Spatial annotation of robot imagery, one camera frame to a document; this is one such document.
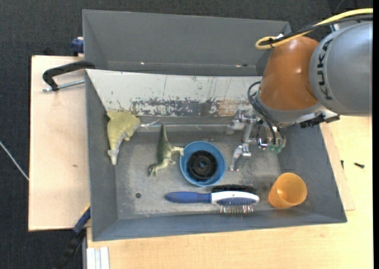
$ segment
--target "orange cup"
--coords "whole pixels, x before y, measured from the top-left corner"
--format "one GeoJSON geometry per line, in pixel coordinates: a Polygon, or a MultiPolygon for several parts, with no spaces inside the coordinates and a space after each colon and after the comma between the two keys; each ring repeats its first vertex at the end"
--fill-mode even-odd
{"type": "Polygon", "coordinates": [[[272,207],[283,209],[301,204],[307,197],[305,182],[294,173],[283,173],[272,185],[268,200],[272,207]]]}

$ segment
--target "black carpet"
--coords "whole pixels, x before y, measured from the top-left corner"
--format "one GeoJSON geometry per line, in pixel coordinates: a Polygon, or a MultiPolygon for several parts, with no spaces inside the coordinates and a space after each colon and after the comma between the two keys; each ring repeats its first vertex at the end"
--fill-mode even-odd
{"type": "MultiPolygon", "coordinates": [[[[288,21],[292,29],[373,0],[0,0],[0,140],[28,172],[28,58],[44,50],[72,55],[82,9],[288,21]]],[[[325,30],[311,37],[320,40],[325,30]]],[[[70,231],[28,232],[28,182],[0,148],[0,267],[52,268],[70,231]]],[[[76,254],[67,268],[81,268],[76,254]]]]}

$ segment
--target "wooden board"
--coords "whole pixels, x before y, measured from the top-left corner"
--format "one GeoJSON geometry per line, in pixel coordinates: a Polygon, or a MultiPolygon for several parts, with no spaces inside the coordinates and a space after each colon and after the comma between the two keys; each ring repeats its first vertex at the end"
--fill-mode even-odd
{"type": "MultiPolygon", "coordinates": [[[[45,70],[81,57],[31,60],[29,230],[72,228],[89,204],[85,87],[42,92],[45,70]]],[[[57,76],[58,84],[84,71],[57,76]]]]}

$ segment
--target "toy sink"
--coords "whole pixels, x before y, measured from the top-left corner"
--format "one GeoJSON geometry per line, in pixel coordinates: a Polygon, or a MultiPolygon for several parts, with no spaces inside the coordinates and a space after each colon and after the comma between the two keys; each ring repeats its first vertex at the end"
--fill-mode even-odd
{"type": "Polygon", "coordinates": [[[173,191],[210,192],[188,182],[175,165],[149,177],[160,125],[174,146],[205,141],[227,165],[242,131],[226,135],[235,112],[251,110],[247,88],[263,73],[269,52],[255,50],[264,36],[290,30],[287,22],[112,11],[84,11],[86,113],[95,241],[346,222],[345,211],[318,127],[283,129],[279,153],[252,147],[252,157],[226,170],[220,184],[252,185],[261,201],[254,212],[220,213],[213,204],[175,204],[173,191]],[[143,124],[123,142],[118,164],[107,150],[108,111],[132,111],[143,124]],[[305,202],[277,210],[267,195],[283,172],[307,184],[305,202]]]}

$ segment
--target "black clamp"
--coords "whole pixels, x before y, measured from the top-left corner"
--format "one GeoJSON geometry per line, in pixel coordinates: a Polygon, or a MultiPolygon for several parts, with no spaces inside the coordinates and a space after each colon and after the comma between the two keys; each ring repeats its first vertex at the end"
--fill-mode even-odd
{"type": "Polygon", "coordinates": [[[55,67],[49,70],[46,70],[42,75],[43,80],[52,88],[53,91],[58,91],[59,86],[54,81],[53,77],[62,75],[65,73],[81,70],[81,69],[95,69],[95,65],[91,62],[86,62],[81,60],[79,62],[69,63],[67,65],[55,67]]]}

